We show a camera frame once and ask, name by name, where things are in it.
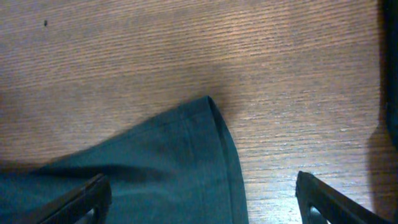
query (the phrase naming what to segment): dark object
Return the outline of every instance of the dark object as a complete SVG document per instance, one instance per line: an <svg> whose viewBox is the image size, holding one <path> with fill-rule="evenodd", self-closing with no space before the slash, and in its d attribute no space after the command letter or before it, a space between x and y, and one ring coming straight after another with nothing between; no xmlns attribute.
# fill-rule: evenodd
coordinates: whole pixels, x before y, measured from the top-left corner
<svg viewBox="0 0 398 224"><path fill-rule="evenodd" d="M81 220L86 214L91 217L84 223L102 224L111 203L109 180L98 174L82 186L62 195L58 199L36 208L28 214L22 214L15 223L30 224L72 224Z"/></svg>
<svg viewBox="0 0 398 224"><path fill-rule="evenodd" d="M96 174L112 188L107 224L248 223L238 153L210 97L30 174L0 174L0 223L14 223Z"/></svg>
<svg viewBox="0 0 398 224"><path fill-rule="evenodd" d="M303 224L390 223L306 172L298 173L296 197Z"/></svg>
<svg viewBox="0 0 398 224"><path fill-rule="evenodd" d="M387 127L398 147L398 1L385 0L383 5L386 31Z"/></svg>

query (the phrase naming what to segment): wooden surface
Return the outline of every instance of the wooden surface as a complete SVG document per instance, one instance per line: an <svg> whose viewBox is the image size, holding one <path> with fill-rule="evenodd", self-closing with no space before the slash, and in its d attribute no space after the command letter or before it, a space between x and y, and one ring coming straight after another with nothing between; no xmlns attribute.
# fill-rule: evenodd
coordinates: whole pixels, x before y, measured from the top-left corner
<svg viewBox="0 0 398 224"><path fill-rule="evenodd" d="M210 95L251 223L300 222L299 170L391 219L378 4L2 1L1 168L41 166Z"/></svg>

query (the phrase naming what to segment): cloth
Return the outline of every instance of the cloth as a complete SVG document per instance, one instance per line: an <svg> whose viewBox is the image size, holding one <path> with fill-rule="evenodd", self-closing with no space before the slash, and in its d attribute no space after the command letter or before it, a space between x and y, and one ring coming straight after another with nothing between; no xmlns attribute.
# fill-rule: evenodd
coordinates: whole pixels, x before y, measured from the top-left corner
<svg viewBox="0 0 398 224"><path fill-rule="evenodd" d="M98 173L111 182L106 223L248 223L238 153L208 96L30 174L1 174L0 223Z"/></svg>

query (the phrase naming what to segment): dark green fabric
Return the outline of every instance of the dark green fabric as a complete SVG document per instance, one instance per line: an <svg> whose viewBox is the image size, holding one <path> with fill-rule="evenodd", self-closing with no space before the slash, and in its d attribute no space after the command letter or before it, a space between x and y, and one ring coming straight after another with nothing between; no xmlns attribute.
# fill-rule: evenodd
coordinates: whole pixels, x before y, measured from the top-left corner
<svg viewBox="0 0 398 224"><path fill-rule="evenodd" d="M248 223L238 154L210 97L31 174L0 175L0 223L97 173L111 181L107 223Z"/></svg>

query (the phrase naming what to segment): wood grain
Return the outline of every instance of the wood grain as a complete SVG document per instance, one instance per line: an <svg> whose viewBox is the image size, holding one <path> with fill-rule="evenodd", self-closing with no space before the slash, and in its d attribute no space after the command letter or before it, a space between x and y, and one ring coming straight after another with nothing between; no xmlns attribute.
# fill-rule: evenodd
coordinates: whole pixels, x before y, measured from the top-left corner
<svg viewBox="0 0 398 224"><path fill-rule="evenodd" d="M397 207L377 1L0 3L1 168L38 167L210 95L251 223L298 223L299 170Z"/></svg>

